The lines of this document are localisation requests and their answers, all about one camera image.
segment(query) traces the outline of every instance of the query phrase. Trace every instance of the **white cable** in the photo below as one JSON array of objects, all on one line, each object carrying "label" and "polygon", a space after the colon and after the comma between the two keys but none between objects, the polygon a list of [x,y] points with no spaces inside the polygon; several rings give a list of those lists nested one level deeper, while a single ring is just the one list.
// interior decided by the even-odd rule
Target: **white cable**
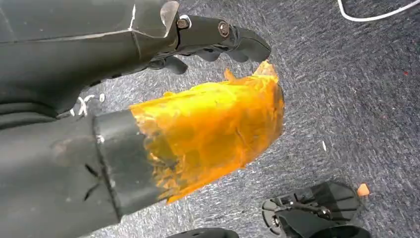
[{"label": "white cable", "polygon": [[420,3],[420,0],[416,0],[416,1],[414,1],[414,2],[412,2],[410,4],[408,4],[408,5],[406,5],[404,7],[401,7],[399,9],[397,9],[397,10],[394,10],[392,12],[389,12],[389,13],[386,13],[386,14],[383,14],[383,15],[373,16],[373,17],[368,17],[368,18],[355,18],[355,17],[349,16],[349,15],[346,14],[346,12],[344,11],[344,8],[343,8],[342,1],[341,0],[338,0],[338,6],[340,8],[341,15],[344,18],[346,18],[347,20],[357,21],[357,22],[366,22],[366,21],[375,21],[375,20],[384,19],[386,17],[389,17],[389,16],[395,15],[397,13],[400,13],[402,11],[405,11],[408,8],[411,8],[411,7],[413,7],[413,6],[415,6],[415,5],[419,4],[419,3]]}]

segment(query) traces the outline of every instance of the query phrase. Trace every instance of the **gray carpet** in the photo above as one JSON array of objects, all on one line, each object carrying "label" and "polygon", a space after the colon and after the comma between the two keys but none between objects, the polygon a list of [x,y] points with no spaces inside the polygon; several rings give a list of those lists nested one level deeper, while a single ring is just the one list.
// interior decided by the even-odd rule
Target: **gray carpet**
[{"label": "gray carpet", "polygon": [[[410,0],[346,0],[350,15],[367,17]],[[260,33],[286,99],[284,134],[254,163],[178,202],[157,204],[92,238],[164,238],[199,227],[223,227],[242,238],[269,237],[260,205],[334,176],[372,193],[354,224],[377,238],[420,237],[420,6],[388,19],[355,23],[335,0],[182,0],[181,13],[224,18]],[[165,91],[237,76],[255,63],[184,58],[182,76],[146,70],[107,81],[94,113],[121,110]]]}]

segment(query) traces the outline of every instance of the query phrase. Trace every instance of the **scratch mark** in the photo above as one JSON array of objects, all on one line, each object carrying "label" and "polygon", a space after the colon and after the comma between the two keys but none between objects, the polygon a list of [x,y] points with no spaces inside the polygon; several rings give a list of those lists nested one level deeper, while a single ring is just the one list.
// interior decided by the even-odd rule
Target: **scratch mark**
[{"label": "scratch mark", "polygon": [[133,30],[133,24],[134,24],[134,19],[135,18],[136,18],[136,5],[134,4],[134,6],[133,6],[133,15],[131,17],[130,27],[128,27],[128,30],[129,31]]},{"label": "scratch mark", "polygon": [[94,169],[92,169],[92,167],[90,167],[88,164],[85,164],[85,168],[95,178],[99,178],[99,174]]},{"label": "scratch mark", "polygon": [[4,18],[4,22],[6,24],[6,27],[8,31],[10,32],[10,35],[12,36],[13,40],[16,40],[16,36],[14,35],[14,31],[12,26],[10,25],[9,19],[7,18],[6,14],[4,13],[3,9],[0,7],[0,14]]},{"label": "scratch mark", "polygon": [[327,151],[327,146],[325,145],[324,141],[322,141],[322,147],[324,148],[325,151]]},{"label": "scratch mark", "polygon": [[88,200],[88,198],[92,195],[92,193],[99,187],[99,183],[95,184],[93,187],[91,187],[87,192],[85,197],[83,198],[83,201]]}]

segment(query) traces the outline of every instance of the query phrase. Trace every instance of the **small orange piece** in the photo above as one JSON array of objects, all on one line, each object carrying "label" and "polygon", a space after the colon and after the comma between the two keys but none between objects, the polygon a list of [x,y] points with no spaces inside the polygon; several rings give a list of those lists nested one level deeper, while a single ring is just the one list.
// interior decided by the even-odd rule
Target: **small orange piece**
[{"label": "small orange piece", "polygon": [[366,183],[360,184],[359,188],[357,189],[357,195],[359,197],[368,196],[370,194],[369,188]]}]

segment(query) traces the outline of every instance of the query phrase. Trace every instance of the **bolt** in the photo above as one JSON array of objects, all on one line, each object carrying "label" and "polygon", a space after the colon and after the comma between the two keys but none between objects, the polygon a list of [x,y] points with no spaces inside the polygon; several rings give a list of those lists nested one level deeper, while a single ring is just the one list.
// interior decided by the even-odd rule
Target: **bolt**
[{"label": "bolt", "polygon": [[278,218],[276,216],[273,217],[273,220],[271,221],[271,223],[275,227],[279,227],[280,226],[280,221],[278,220]]},{"label": "bolt", "polygon": [[220,21],[218,29],[222,37],[227,37],[229,35],[229,24],[227,24],[227,22]]},{"label": "bolt", "polygon": [[188,21],[186,19],[179,19],[176,21],[176,25],[179,29],[188,28]]}]

